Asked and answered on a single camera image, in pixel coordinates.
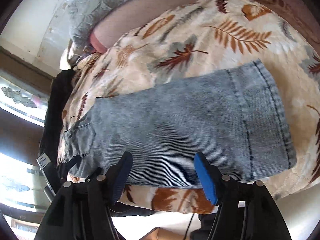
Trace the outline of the cream leaf-print blanket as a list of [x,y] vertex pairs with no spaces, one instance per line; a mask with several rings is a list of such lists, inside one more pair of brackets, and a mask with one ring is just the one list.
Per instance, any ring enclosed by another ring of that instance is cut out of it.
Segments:
[[297,152],[294,168],[265,178],[283,198],[319,183],[319,40],[283,2],[199,0],[133,28],[104,54],[76,67],[62,112],[71,128],[95,98],[137,92],[174,79],[260,59],[273,75]]

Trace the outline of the light blue denim pants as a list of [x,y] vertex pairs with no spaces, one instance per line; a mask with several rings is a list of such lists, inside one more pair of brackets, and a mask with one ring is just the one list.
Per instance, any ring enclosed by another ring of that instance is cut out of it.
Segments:
[[260,60],[114,98],[97,98],[63,135],[70,173],[85,178],[133,156],[132,185],[199,189],[194,157],[250,182],[296,165],[284,106]]

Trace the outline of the grey quilted pillow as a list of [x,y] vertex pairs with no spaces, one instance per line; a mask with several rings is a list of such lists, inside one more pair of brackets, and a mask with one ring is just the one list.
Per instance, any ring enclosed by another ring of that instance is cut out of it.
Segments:
[[92,29],[110,12],[131,0],[74,0],[67,8],[69,34],[76,47],[88,45]]

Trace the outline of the black folded garment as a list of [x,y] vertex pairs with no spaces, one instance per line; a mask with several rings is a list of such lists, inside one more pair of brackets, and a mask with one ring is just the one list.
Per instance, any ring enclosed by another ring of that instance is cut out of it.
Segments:
[[40,141],[37,158],[48,185],[54,193],[61,187],[61,175],[57,164],[57,149],[60,143],[60,133],[63,129],[62,112],[73,91],[72,78],[75,71],[63,70],[52,81],[47,113],[44,121],[44,131]]

